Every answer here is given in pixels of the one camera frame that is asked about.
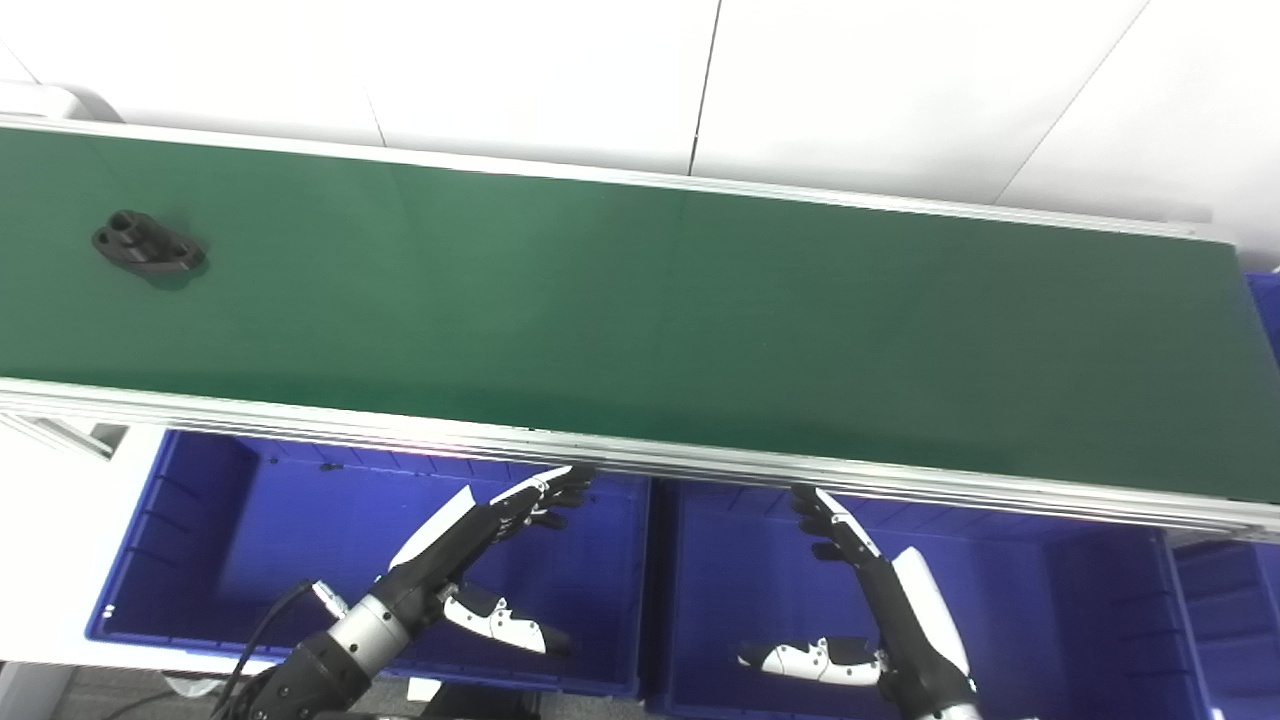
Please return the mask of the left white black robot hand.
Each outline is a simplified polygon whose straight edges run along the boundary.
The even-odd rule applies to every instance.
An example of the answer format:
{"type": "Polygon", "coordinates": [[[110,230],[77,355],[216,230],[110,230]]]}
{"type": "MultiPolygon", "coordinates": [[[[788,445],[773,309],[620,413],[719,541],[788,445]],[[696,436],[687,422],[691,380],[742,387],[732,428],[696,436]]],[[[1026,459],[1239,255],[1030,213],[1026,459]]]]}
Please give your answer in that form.
{"type": "Polygon", "coordinates": [[[462,488],[404,543],[372,596],[411,638],[447,620],[503,644],[566,656],[572,650],[567,634],[516,612],[506,597],[467,583],[465,573],[527,527],[564,528],[557,509],[581,506],[595,474],[588,464],[552,468],[484,503],[462,488]]]}

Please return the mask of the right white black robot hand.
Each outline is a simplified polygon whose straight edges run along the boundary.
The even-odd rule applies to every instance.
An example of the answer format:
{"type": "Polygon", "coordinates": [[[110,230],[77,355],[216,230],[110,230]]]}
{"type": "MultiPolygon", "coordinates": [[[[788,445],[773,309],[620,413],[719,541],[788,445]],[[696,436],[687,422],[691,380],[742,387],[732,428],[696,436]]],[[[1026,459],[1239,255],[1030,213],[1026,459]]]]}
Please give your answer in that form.
{"type": "Polygon", "coordinates": [[[901,719],[980,717],[965,644],[922,552],[908,547],[888,557],[832,495],[814,486],[791,492],[800,529],[818,538],[813,556],[854,570],[878,644],[833,635],[744,643],[739,664],[824,685],[874,687],[901,719]]]}

